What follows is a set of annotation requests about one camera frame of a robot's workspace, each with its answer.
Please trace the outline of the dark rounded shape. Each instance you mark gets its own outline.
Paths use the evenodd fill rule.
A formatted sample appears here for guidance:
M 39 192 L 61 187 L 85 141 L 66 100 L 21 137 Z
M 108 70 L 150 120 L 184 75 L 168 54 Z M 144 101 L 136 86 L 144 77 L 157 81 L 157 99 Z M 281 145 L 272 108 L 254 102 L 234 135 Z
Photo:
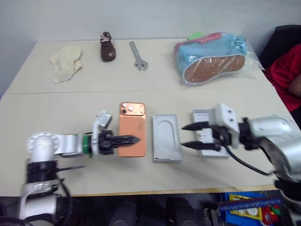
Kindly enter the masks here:
M 167 226 L 198 226 L 195 211 L 182 197 L 169 197 L 166 200 Z
M 115 209 L 109 226 L 136 226 L 137 224 L 137 199 L 129 196 Z

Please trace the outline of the person in red shirt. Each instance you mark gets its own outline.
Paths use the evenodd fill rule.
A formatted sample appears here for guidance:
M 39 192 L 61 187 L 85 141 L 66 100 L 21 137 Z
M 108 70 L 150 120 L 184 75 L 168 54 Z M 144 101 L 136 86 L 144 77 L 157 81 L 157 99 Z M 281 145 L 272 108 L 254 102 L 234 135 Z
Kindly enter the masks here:
M 278 58 L 264 74 L 288 111 L 301 107 L 301 44 Z

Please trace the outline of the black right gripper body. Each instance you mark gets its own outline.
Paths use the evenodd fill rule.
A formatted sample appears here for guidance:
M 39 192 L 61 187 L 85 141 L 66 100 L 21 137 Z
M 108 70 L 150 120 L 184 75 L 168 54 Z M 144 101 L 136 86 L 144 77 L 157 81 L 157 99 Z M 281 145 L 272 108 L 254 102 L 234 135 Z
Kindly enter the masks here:
M 232 144 L 231 134 L 226 127 L 212 126 L 212 137 L 214 142 L 210 145 L 212 150 L 220 151 L 224 147 L 227 152 L 231 152 L 229 146 Z

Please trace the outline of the blue patterned tube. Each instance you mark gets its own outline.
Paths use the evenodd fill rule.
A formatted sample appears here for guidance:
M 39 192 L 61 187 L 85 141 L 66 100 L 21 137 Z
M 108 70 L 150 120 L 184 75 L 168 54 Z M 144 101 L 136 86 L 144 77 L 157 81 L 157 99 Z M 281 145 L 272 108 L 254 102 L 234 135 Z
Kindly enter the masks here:
M 259 198 L 251 198 L 239 201 L 221 202 L 217 208 L 219 212 L 227 212 L 232 210 L 252 209 L 266 206 L 282 205 L 283 201 L 277 196 L 267 196 Z

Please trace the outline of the colourful toy box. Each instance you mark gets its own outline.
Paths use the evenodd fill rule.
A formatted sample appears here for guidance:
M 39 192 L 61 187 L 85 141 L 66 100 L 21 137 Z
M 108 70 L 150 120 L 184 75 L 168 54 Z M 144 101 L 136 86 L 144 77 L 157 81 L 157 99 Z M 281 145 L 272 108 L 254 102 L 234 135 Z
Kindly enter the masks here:
M 230 192 L 222 194 L 222 201 L 239 201 L 251 198 L 267 197 L 262 192 Z M 234 226 L 284 226 L 285 216 L 281 210 L 282 205 L 266 206 L 252 209 L 232 210 L 227 212 L 217 211 L 218 217 Z

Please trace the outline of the orange smartphone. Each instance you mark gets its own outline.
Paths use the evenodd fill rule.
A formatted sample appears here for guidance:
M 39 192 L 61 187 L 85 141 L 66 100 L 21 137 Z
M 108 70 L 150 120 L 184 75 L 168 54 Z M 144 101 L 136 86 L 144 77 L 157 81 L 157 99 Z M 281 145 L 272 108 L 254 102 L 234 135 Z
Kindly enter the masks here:
M 122 102 L 119 113 L 119 135 L 131 135 L 139 141 L 118 148 L 120 157 L 144 157 L 146 155 L 146 108 L 143 103 Z

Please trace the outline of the silver adjustable wrench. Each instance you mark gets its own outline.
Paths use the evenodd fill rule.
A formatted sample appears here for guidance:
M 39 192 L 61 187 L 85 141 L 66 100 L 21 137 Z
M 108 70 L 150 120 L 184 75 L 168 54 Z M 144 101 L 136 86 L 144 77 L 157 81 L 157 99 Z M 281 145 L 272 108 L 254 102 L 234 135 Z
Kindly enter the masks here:
M 148 69 L 148 62 L 142 60 L 138 49 L 135 45 L 135 43 L 133 41 L 131 41 L 129 43 L 129 46 L 135 56 L 135 67 L 139 70 L 139 71 L 146 71 Z

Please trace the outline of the beige crumpled cloth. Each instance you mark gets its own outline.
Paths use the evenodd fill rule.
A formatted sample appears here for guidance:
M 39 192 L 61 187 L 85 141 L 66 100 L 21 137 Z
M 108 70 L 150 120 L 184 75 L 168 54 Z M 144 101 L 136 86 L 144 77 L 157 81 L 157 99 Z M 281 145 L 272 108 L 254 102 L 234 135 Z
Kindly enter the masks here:
M 50 62 L 54 68 L 53 83 L 69 81 L 82 69 L 81 56 L 82 48 L 77 46 L 64 46 L 52 55 Z

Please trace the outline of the white phone box lid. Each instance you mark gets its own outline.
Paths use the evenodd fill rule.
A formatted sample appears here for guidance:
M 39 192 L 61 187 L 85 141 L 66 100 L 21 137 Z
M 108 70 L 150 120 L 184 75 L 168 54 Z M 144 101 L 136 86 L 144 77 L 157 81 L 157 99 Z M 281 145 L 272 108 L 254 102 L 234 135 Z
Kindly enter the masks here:
M 192 121 L 203 122 L 209 121 L 210 110 L 195 109 L 192 111 Z M 214 141 L 212 137 L 212 129 L 202 129 L 195 131 L 196 140 L 203 143 L 212 143 Z M 199 157 L 202 158 L 229 158 L 230 155 L 227 153 L 224 147 L 221 147 L 220 151 L 215 150 L 198 150 Z

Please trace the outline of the small brown boot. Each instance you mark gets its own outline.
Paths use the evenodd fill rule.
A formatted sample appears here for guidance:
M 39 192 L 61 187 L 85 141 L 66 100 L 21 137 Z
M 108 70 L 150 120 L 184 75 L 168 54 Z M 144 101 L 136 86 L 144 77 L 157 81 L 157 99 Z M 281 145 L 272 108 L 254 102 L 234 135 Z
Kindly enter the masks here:
M 109 32 L 100 35 L 100 57 L 103 62 L 112 62 L 116 58 L 116 49 Z

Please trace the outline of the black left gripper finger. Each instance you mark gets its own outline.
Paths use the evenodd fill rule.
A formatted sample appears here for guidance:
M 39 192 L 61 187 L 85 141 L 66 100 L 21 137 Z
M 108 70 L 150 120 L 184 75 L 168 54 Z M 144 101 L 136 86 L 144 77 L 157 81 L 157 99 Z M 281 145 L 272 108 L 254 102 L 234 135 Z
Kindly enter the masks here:
M 124 135 L 124 136 L 115 136 L 115 142 L 139 142 L 140 138 L 132 135 Z
M 119 147 L 123 147 L 123 146 L 131 146 L 136 144 L 137 141 L 120 141 L 120 142 L 115 142 L 114 143 L 114 148 L 119 148 Z

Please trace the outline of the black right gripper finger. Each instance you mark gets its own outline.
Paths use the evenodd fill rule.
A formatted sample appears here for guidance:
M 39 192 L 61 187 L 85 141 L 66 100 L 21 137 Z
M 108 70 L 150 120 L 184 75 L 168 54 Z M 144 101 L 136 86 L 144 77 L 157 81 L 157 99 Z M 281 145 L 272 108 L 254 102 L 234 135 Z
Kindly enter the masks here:
M 200 141 L 182 143 L 182 146 L 195 150 L 215 150 L 214 143 L 203 143 Z
M 182 130 L 188 130 L 188 131 L 200 131 L 202 129 L 208 129 L 210 128 L 208 121 L 201 121 L 201 122 L 195 122 L 189 125 L 186 125 L 182 128 Z

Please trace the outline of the black office chair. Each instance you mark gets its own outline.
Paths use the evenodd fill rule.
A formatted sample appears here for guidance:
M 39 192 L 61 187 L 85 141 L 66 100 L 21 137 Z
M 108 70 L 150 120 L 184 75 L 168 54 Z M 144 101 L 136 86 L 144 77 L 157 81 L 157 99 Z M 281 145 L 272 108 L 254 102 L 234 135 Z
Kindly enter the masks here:
M 301 25 L 277 26 L 259 56 L 264 69 L 268 69 L 278 58 L 294 46 L 301 44 Z

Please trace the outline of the white phone box base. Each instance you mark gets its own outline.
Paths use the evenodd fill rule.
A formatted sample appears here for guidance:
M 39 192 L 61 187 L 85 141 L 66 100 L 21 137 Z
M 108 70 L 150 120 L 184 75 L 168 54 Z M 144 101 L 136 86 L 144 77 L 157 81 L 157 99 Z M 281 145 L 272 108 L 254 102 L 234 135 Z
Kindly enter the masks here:
M 181 162 L 183 159 L 177 116 L 155 114 L 152 117 L 153 159 L 155 162 Z

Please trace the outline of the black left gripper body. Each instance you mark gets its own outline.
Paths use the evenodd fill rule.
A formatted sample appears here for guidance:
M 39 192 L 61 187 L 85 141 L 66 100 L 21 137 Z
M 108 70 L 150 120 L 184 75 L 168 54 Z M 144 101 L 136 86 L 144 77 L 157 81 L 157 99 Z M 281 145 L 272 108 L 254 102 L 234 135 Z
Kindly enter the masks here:
M 112 139 L 114 134 L 112 130 L 103 130 L 98 134 L 98 149 L 99 153 L 102 155 L 113 155 L 114 154 L 114 144 Z

